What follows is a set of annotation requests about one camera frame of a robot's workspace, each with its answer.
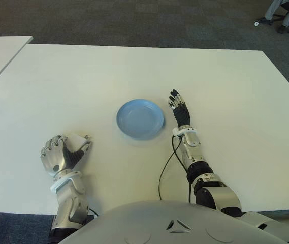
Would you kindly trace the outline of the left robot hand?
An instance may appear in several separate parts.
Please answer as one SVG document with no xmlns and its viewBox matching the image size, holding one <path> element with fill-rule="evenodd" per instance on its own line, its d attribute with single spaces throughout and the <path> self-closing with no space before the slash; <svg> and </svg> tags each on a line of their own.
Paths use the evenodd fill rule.
<svg viewBox="0 0 289 244">
<path fill-rule="evenodd" d="M 83 137 L 85 142 L 76 151 L 70 151 L 67 146 L 68 137 L 57 135 L 48 140 L 41 150 L 40 158 L 46 172 L 53 178 L 65 170 L 72 170 L 86 155 L 92 146 L 88 135 Z"/>
</svg>

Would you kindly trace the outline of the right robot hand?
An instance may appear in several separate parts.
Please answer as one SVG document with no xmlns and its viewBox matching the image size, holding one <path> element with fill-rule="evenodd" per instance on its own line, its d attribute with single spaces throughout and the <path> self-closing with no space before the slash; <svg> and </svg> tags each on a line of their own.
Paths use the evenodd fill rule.
<svg viewBox="0 0 289 244">
<path fill-rule="evenodd" d="M 172 109 L 178 127 L 190 126 L 190 113 L 181 94 L 173 89 L 170 91 L 168 105 Z"/>
</svg>

